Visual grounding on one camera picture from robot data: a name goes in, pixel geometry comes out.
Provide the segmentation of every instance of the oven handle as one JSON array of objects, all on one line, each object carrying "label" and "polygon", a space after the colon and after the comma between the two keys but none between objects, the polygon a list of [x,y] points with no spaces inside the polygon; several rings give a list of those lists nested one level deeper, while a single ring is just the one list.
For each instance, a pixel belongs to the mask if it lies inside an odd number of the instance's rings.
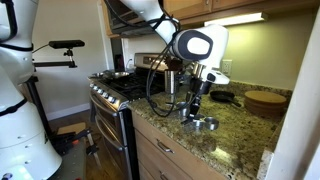
[{"label": "oven handle", "polygon": [[92,102],[97,105],[99,108],[101,108],[103,111],[106,111],[108,114],[111,114],[113,117],[118,116],[118,114],[114,111],[111,111],[110,109],[105,108],[103,105],[101,105],[93,96],[92,93],[89,94],[90,95],[90,99],[92,100]]},{"label": "oven handle", "polygon": [[96,117],[96,124],[97,124],[97,127],[98,129],[100,130],[101,134],[107,139],[108,142],[110,142],[118,151],[123,151],[123,147],[121,146],[121,144],[118,142],[118,141],[113,141],[112,139],[110,139],[109,136],[107,136],[105,134],[105,132],[102,130],[100,124],[98,121],[101,121],[105,126],[108,126],[107,124],[105,124],[101,119],[97,118]]}]

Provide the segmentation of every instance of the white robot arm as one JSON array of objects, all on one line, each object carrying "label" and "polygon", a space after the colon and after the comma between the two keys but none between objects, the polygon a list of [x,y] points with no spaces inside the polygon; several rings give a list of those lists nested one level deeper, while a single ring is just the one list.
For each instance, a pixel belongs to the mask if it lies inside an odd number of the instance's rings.
[{"label": "white robot arm", "polygon": [[32,30],[37,0],[0,0],[0,178],[47,179],[62,159],[37,108],[17,86],[33,74]]},{"label": "white robot arm", "polygon": [[[145,21],[160,18],[164,12],[157,0],[121,0],[126,6],[143,17]],[[203,82],[228,84],[229,78],[213,68],[220,67],[224,55],[228,30],[219,25],[176,32],[171,21],[162,21],[155,31],[169,44],[173,39],[171,53],[186,61],[197,61],[194,75]]]}]

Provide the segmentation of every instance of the backsplash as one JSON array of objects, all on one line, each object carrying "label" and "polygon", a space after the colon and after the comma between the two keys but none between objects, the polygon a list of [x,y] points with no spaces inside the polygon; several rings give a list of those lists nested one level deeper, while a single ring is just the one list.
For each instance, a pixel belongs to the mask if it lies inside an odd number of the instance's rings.
[{"label": "backsplash", "polygon": [[273,92],[286,97],[288,102],[290,101],[292,96],[292,90],[279,89],[279,88],[273,88],[268,86],[261,86],[261,85],[249,84],[249,83],[243,83],[243,82],[237,82],[237,81],[230,81],[228,85],[213,84],[211,86],[211,89],[232,92],[236,96],[242,96],[242,97],[244,97],[244,94],[246,91],[254,90],[254,91]]}]

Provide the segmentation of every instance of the gas stove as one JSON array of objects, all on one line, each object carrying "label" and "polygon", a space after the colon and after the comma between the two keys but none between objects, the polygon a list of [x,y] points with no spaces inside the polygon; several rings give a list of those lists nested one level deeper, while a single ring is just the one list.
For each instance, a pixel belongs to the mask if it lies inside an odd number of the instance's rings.
[{"label": "gas stove", "polygon": [[[158,56],[156,53],[136,53],[135,71],[128,76],[117,79],[102,77],[89,77],[91,93],[115,111],[127,108],[130,101],[146,97],[146,82],[151,62]],[[154,77],[150,94],[164,92],[164,70],[166,64],[162,63]]]}]

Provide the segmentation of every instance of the electrical outlet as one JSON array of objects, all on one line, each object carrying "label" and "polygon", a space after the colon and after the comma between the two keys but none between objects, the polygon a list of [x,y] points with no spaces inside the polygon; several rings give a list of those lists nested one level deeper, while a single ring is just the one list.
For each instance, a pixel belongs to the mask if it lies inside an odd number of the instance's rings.
[{"label": "electrical outlet", "polygon": [[222,60],[221,72],[226,76],[231,76],[232,59]]}]

